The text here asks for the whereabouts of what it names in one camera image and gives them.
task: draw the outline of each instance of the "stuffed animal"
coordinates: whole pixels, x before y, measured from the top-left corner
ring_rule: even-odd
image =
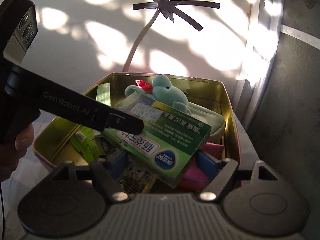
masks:
[[[170,79],[165,75],[159,74],[153,78],[152,94],[146,93],[144,89],[135,85],[128,86],[124,93],[125,96],[128,97],[135,91],[171,106],[185,114],[190,114],[187,96],[179,88],[174,87]]]

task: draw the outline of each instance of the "plush toy arm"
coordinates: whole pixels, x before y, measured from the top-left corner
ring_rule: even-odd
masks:
[[[124,94],[125,94],[125,96],[126,97],[128,97],[129,95],[131,95],[133,92],[139,92],[140,94],[142,94],[142,95],[145,95],[146,94],[146,92],[142,89],[142,88],[140,88],[140,87],[138,87],[138,86],[135,86],[135,85],[130,85],[130,86],[128,86],[125,90],[124,90]]]
[[[190,114],[190,110],[187,108],[187,106],[184,103],[174,101],[172,103],[172,107],[181,112],[184,112],[185,114]]]

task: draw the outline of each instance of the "white cloth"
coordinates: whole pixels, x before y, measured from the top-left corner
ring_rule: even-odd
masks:
[[[43,129],[53,118],[54,116],[52,114],[43,111],[41,112],[40,118],[33,123],[36,137],[43,131]],[[258,155],[254,150],[247,133],[237,118],[236,125],[239,133],[243,165],[251,167],[254,161],[258,160]],[[5,213],[4,239],[20,239],[22,236],[24,236],[24,230],[17,216],[17,207],[19,201],[47,175],[48,171],[44,168],[44,166],[42,166],[37,157],[35,157],[32,147],[29,147],[27,154],[19,161],[19,166],[17,170],[12,173],[11,178],[1,183]]]

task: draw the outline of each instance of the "silver screw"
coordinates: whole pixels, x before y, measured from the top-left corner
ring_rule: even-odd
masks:
[[[212,192],[202,192],[199,197],[204,201],[212,201],[216,199],[216,194]]]
[[[112,194],[112,197],[116,201],[124,201],[126,200],[129,196],[125,192],[116,192]]]

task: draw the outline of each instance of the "light green box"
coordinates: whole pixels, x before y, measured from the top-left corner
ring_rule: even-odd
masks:
[[[103,135],[130,152],[134,160],[159,179],[175,187],[194,152],[206,143],[211,126],[137,92],[116,108],[142,119],[142,134],[105,129]]]

